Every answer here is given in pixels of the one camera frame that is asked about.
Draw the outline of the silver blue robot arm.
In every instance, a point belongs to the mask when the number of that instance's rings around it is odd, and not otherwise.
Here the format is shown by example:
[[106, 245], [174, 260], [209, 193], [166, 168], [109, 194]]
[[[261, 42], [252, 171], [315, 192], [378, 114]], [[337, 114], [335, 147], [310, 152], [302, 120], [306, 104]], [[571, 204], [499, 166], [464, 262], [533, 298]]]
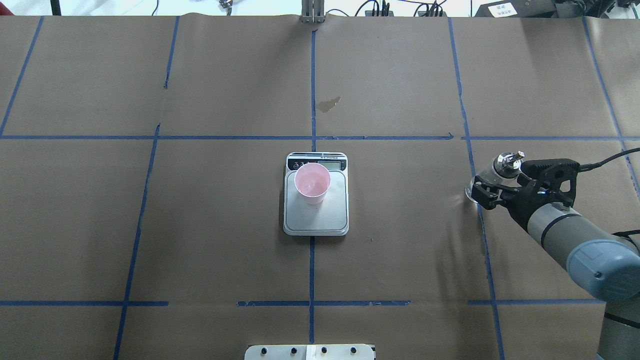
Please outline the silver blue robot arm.
[[610, 234], [573, 208], [571, 170], [553, 170], [518, 187], [476, 176], [471, 198], [484, 209], [505, 207], [518, 223], [595, 299], [605, 303], [598, 360], [639, 358], [639, 246], [629, 235]]

